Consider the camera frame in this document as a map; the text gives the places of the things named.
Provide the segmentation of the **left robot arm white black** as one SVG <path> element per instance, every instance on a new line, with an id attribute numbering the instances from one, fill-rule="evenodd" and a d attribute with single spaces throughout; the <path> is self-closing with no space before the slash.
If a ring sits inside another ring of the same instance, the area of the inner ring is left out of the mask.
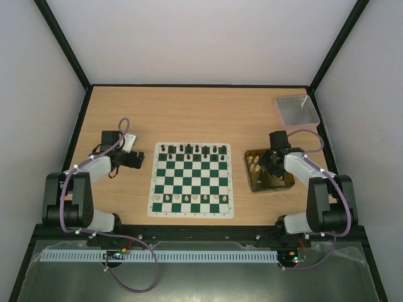
<path id="1" fill-rule="evenodd" d="M 42 223 L 68 232 L 112 232 L 120 221 L 118 215 L 94 207 L 92 185 L 104 176 L 113 179 L 121 166 L 139 169 L 144 153 L 132 147 L 137 135 L 122 131 L 103 131 L 101 143 L 89 157 L 73 168 L 50 173 L 45 180 Z"/>

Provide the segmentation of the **gold tin tray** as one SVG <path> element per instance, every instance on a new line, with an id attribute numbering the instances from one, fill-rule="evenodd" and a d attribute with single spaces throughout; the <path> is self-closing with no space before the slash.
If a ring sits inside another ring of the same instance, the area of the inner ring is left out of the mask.
<path id="1" fill-rule="evenodd" d="M 289 190 L 295 185 L 294 177 L 285 172 L 283 176 L 272 176 L 261 167 L 259 160 L 267 149 L 248 150 L 244 154 L 244 166 L 249 189 L 252 193 L 269 193 Z"/>

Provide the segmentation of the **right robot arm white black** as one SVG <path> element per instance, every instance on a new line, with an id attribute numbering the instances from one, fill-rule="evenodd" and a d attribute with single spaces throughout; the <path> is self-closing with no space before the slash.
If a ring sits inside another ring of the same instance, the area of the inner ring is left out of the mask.
<path id="1" fill-rule="evenodd" d="M 289 136 L 284 130 L 270 133 L 270 148 L 259 160 L 271 176 L 284 179 L 289 173 L 307 186 L 306 210 L 280 218 L 284 225 L 275 230 L 276 242 L 289 246 L 300 233 L 346 236 L 358 220 L 352 179 L 320 167 L 309 154 L 322 149 L 292 147 Z"/>

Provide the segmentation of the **green white chess board mat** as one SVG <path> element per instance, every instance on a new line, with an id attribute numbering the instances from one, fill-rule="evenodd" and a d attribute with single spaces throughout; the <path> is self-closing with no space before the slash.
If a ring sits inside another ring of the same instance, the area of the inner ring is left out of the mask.
<path id="1" fill-rule="evenodd" d="M 152 218 L 232 219 L 234 182 L 228 143 L 158 142 L 154 148 L 147 214 Z M 171 196 L 166 202 L 165 195 Z M 179 203 L 175 195 L 180 195 Z"/>

